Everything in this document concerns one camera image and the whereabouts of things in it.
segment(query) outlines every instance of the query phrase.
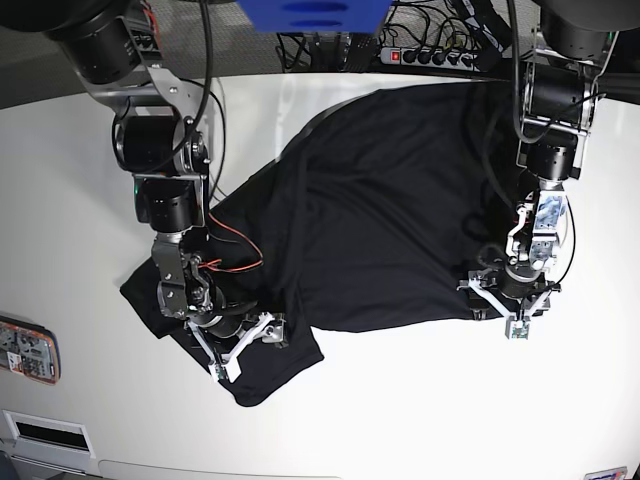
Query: orange wire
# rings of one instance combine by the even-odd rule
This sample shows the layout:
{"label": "orange wire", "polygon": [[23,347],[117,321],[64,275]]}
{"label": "orange wire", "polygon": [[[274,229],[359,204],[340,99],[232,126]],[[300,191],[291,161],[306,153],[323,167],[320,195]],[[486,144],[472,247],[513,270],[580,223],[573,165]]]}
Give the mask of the orange wire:
{"label": "orange wire", "polygon": [[208,268],[212,272],[240,273],[240,272],[246,272],[247,270],[251,270],[252,268],[259,267],[264,263],[264,256],[262,255],[262,251],[258,248],[258,246],[255,243],[253,243],[251,241],[251,239],[249,237],[247,237],[244,233],[236,230],[235,228],[230,227],[229,225],[225,225],[220,220],[218,220],[216,217],[214,217],[211,212],[209,212],[209,218],[211,218],[211,220],[216,222],[220,227],[224,228],[225,230],[229,230],[230,232],[235,233],[239,237],[242,237],[258,253],[258,256],[260,257],[260,260],[258,260],[257,262],[254,262],[254,263],[252,263],[250,265],[245,265],[243,267],[217,268],[216,265],[218,265],[219,263],[222,262],[222,259],[217,258],[215,260],[211,260],[210,262],[203,263],[202,265],[200,265],[200,268]]}

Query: gray floor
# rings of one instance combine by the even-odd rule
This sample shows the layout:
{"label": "gray floor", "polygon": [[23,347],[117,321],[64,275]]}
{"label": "gray floor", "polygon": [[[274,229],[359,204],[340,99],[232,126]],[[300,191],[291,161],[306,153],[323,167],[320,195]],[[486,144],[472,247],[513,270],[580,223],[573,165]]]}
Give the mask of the gray floor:
{"label": "gray floor", "polygon": [[[438,6],[441,1],[429,5]],[[160,25],[167,66],[178,76],[201,78],[204,42],[197,3],[151,0],[151,4]],[[505,0],[494,0],[494,6],[507,18]],[[521,44],[527,49],[538,10],[530,0],[518,0],[517,8]],[[280,62],[274,52],[275,35],[255,32],[237,3],[211,6],[210,12],[216,76],[280,72]],[[415,24],[417,32],[424,25],[415,14],[400,11],[396,21],[409,26]],[[40,34],[17,33],[1,27],[0,87],[0,109],[83,91],[53,42]]]}

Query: blue box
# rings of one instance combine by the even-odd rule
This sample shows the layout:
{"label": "blue box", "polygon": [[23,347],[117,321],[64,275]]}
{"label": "blue box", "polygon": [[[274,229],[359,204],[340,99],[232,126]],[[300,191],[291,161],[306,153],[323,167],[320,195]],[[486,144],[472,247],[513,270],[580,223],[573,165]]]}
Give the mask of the blue box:
{"label": "blue box", "polygon": [[373,33],[392,0],[238,0],[258,32]]}

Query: label sticker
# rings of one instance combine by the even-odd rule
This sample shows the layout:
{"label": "label sticker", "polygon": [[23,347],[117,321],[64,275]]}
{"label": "label sticker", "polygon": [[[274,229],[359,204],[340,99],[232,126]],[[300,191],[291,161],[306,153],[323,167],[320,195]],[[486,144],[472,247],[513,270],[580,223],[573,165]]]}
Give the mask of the label sticker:
{"label": "label sticker", "polygon": [[7,358],[9,358],[9,369],[14,373],[24,375],[22,371],[22,357],[17,353],[7,352]]}
{"label": "label sticker", "polygon": [[585,475],[584,480],[623,480],[627,476],[627,467],[614,468],[604,472]]}

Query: vent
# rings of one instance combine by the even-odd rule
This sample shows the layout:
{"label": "vent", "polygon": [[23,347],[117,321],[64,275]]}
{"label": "vent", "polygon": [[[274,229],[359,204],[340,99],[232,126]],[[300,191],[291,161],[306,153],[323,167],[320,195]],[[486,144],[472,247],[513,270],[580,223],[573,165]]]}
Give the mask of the vent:
{"label": "vent", "polygon": [[87,429],[78,423],[3,411],[15,440],[12,457],[86,471],[95,458]]}
{"label": "vent", "polygon": [[65,432],[54,428],[38,427],[28,423],[16,422],[20,438],[35,440],[36,442],[49,443],[60,447],[77,448],[89,451],[87,440],[81,433]]}

